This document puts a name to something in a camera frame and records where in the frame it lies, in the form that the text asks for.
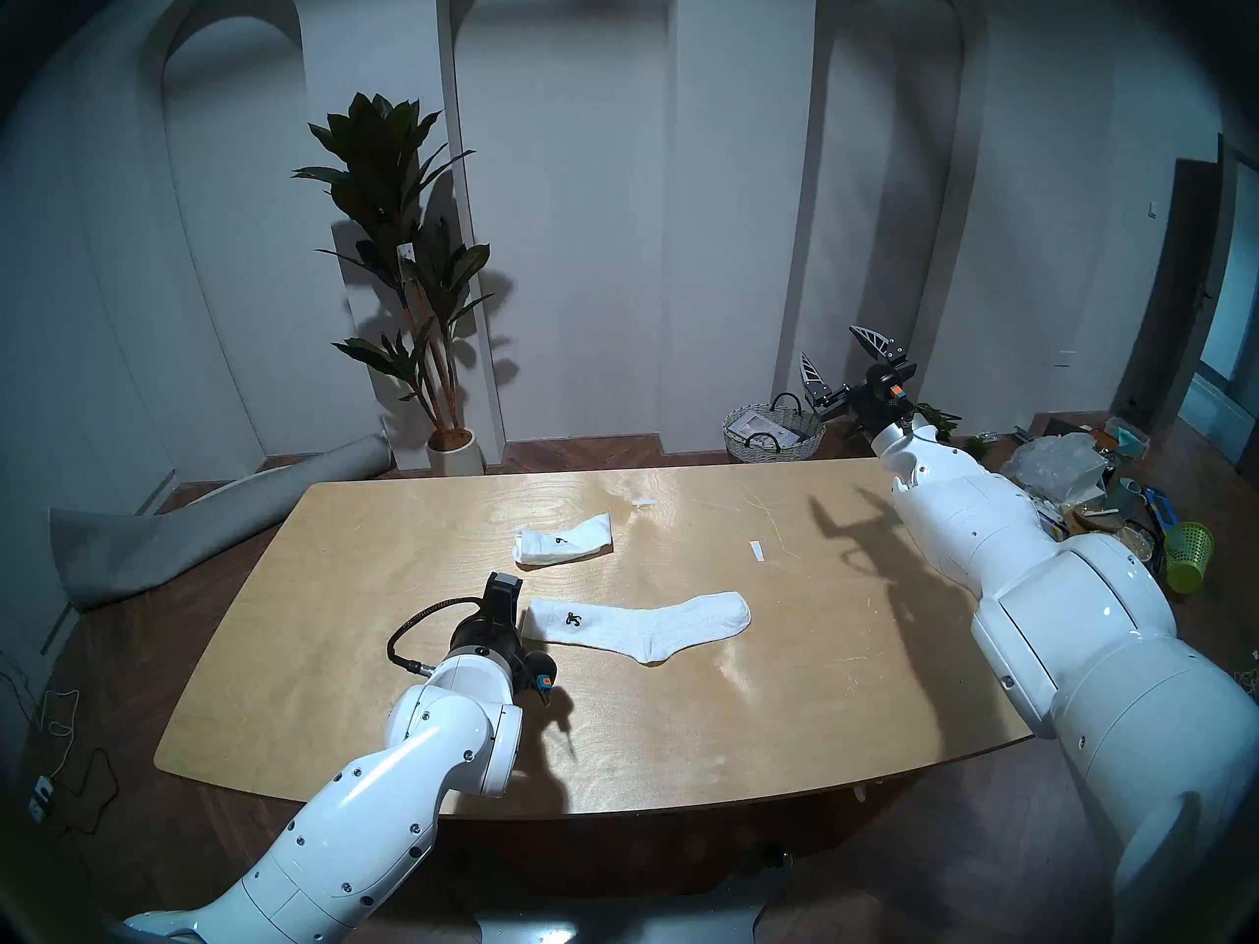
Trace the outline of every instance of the white planter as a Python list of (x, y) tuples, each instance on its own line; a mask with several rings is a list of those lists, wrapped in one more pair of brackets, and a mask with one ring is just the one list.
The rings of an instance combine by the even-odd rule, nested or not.
[(476, 433), (458, 449), (433, 449), (432, 441), (424, 443), (424, 452), (428, 453), (428, 463), (439, 477), (482, 477), (485, 476), (485, 459), (481, 457), (481, 447), (476, 444)]

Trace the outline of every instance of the clutter pile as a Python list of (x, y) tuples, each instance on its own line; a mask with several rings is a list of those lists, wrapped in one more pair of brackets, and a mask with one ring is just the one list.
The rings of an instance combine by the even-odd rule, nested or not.
[(1196, 592), (1215, 541), (1204, 525), (1181, 522), (1166, 493), (1139, 481), (1149, 438), (1119, 418), (1102, 429), (1050, 419), (1045, 432), (1001, 467), (1031, 495), (1045, 530), (1060, 541), (1113, 534), (1173, 592)]

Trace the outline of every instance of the green wastebasket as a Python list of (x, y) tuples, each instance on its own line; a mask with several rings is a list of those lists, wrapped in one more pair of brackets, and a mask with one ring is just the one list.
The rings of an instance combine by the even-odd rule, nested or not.
[(1196, 521), (1177, 524), (1163, 539), (1167, 584), (1187, 595), (1196, 592), (1206, 575), (1206, 563), (1215, 550), (1211, 532)]

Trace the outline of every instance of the wicker basket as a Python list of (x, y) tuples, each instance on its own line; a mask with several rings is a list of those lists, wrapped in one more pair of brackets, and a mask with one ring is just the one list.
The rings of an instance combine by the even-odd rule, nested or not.
[[(782, 409), (777, 408), (778, 400), (784, 395), (794, 399), (796, 412), (792, 412), (789, 405), (784, 405)], [(731, 433), (730, 427), (748, 413), (757, 413), (778, 423), (784, 429), (791, 429), (801, 437), (799, 442), (781, 447), (769, 433), (755, 433), (748, 439)], [(803, 412), (799, 399), (789, 391), (778, 393), (768, 405), (759, 403), (735, 409), (721, 423), (725, 452), (740, 463), (789, 463), (797, 459), (808, 459), (817, 452), (817, 444), (822, 442), (823, 432), (826, 432), (826, 427), (822, 425), (822, 420), (812, 412)]]

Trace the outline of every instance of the basket handle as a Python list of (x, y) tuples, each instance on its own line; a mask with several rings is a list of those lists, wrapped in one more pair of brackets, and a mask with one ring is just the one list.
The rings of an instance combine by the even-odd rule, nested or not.
[(769, 442), (774, 444), (774, 453), (781, 453), (783, 451), (783, 448), (781, 446), (778, 446), (778, 441), (774, 439), (774, 437), (773, 437), (772, 433), (753, 433), (752, 435), (749, 435), (747, 439), (743, 441), (743, 444), (744, 446), (752, 446), (752, 441), (755, 439), (758, 435), (767, 435), (767, 437), (769, 437)]
[(796, 400), (796, 415), (803, 415), (805, 414), (805, 410), (799, 407), (799, 396), (796, 395), (796, 393), (793, 393), (793, 391), (781, 391), (777, 395), (774, 395), (774, 400), (772, 403), (769, 403), (769, 408), (771, 409), (777, 409), (778, 408), (778, 400), (783, 395), (791, 395), (791, 398)]

